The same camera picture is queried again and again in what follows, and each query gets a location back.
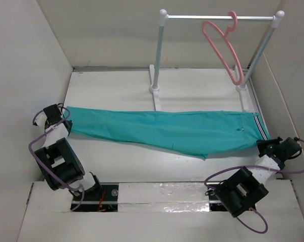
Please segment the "teal trousers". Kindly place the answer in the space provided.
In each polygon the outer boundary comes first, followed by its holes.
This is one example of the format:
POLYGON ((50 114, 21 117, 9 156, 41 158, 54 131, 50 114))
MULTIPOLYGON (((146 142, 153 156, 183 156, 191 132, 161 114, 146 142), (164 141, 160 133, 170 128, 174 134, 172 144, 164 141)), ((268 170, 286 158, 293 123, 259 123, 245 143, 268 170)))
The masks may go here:
POLYGON ((111 111, 68 107, 72 133, 123 143, 138 143, 207 158, 243 150, 270 135, 256 112, 111 111))

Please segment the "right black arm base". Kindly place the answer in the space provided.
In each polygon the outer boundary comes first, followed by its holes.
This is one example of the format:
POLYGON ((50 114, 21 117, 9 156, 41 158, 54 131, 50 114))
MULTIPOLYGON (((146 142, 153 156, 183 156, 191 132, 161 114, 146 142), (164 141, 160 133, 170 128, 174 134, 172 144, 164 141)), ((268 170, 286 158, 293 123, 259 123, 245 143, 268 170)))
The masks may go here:
POLYGON ((227 212, 227 209, 223 206, 211 188, 207 187, 205 196, 209 199, 210 212, 227 212))

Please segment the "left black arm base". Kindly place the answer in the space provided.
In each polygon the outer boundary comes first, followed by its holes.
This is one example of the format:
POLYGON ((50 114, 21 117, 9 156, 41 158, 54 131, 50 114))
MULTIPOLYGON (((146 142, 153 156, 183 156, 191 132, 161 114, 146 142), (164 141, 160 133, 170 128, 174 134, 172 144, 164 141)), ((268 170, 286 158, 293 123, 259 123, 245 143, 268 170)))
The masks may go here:
POLYGON ((119 184, 104 183, 101 186, 100 190, 88 189, 79 207, 81 195, 73 197, 71 210, 77 207, 75 212, 117 212, 119 184))

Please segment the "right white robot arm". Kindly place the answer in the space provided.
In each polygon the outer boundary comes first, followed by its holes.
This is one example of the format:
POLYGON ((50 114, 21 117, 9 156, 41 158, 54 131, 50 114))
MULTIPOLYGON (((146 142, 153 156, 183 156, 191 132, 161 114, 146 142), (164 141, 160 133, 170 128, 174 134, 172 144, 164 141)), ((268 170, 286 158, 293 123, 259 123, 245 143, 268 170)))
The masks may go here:
POLYGON ((214 195, 225 209, 238 217, 268 195, 265 182, 285 168, 285 162, 302 153, 298 139, 258 140, 259 159, 254 165, 243 166, 214 189, 214 195))

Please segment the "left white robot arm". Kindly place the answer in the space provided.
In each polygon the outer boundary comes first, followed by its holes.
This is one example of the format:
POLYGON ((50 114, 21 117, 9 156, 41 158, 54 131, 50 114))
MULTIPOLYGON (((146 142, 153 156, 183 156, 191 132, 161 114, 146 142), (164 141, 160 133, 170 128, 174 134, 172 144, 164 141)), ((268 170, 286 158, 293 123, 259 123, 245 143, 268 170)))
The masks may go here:
POLYGON ((36 151, 30 149, 31 154, 52 190, 67 188, 74 198, 81 198, 84 194, 92 200, 97 200, 102 196, 103 188, 96 175, 92 175, 93 183, 89 183, 86 188, 81 184, 76 188, 71 187, 85 177, 85 170, 67 141, 73 123, 67 119, 68 116, 64 116, 66 110, 62 103, 58 103, 35 115, 32 124, 43 128, 42 137, 45 142, 36 151))

